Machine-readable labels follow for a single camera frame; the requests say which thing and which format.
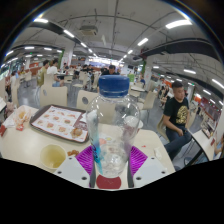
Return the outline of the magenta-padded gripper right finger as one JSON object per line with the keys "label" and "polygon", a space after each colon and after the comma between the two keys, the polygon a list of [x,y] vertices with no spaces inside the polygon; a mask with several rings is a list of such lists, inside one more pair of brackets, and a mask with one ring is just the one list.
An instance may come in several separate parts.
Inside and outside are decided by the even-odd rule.
{"label": "magenta-padded gripper right finger", "polygon": [[129,188],[140,188],[175,172],[172,161],[163,146],[152,149],[132,147],[127,181]]}

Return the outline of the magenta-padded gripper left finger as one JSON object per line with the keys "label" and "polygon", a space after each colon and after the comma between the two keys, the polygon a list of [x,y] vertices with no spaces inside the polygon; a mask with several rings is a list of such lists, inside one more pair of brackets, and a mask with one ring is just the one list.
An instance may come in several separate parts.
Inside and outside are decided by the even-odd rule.
{"label": "magenta-padded gripper left finger", "polygon": [[68,156],[54,174],[84,188],[94,188],[96,171],[92,147],[88,146],[77,156]]}

